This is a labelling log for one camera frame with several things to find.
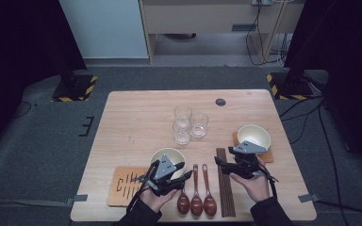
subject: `wooden chopsticks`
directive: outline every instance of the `wooden chopsticks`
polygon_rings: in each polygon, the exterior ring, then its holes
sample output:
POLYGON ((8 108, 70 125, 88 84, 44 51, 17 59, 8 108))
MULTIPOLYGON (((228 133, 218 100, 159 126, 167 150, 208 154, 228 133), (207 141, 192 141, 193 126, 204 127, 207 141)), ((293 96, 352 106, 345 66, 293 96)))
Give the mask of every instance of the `wooden chopsticks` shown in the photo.
MULTIPOLYGON (((227 162, 227 156, 225 155, 224 148, 216 149, 217 157, 222 161, 227 162)), ((226 174, 222 174, 222 168, 217 167, 219 174, 219 186, 220 186, 220 202, 222 206, 222 217, 235 217, 235 205, 232 195, 230 178, 226 174)))

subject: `wooden coaster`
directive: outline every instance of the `wooden coaster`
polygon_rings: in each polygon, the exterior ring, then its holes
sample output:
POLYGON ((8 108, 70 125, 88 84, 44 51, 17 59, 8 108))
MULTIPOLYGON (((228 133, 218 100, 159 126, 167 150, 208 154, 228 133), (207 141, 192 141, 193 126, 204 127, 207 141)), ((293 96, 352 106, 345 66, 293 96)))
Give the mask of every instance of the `wooden coaster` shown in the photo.
MULTIPOLYGON (((232 137, 234 139, 234 146, 237 147, 239 145, 238 132, 234 132, 232 134, 232 137)), ((266 153, 260 153, 257 156, 259 156, 261 159, 263 159, 263 161, 267 163, 271 163, 274 161, 274 157, 272 156, 272 147, 270 147, 266 153)))
POLYGON ((138 167, 116 168, 111 180, 107 204, 109 206, 128 206, 141 186, 141 182, 135 179, 145 174, 147 170, 147 168, 138 167))

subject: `black sleeve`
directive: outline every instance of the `black sleeve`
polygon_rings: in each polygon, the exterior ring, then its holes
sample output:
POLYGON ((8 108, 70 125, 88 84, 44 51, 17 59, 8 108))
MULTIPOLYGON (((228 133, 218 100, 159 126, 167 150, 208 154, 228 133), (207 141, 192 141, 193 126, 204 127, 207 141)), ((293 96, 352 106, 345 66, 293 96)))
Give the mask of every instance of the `black sleeve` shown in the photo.
POLYGON ((252 216, 258 226, 292 226, 280 203, 274 197, 258 202, 251 208, 252 216))
POLYGON ((134 207, 116 226, 153 226, 161 218, 161 212, 156 213, 140 199, 137 199, 134 207))

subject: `white cabinet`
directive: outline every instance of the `white cabinet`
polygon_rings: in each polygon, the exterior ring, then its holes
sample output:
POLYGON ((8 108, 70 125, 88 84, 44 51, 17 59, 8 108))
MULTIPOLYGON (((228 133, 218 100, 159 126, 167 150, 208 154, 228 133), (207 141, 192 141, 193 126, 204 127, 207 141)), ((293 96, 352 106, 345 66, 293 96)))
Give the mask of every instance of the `white cabinet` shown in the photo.
POLYGON ((148 58, 138 0, 59 0, 84 58, 148 58))

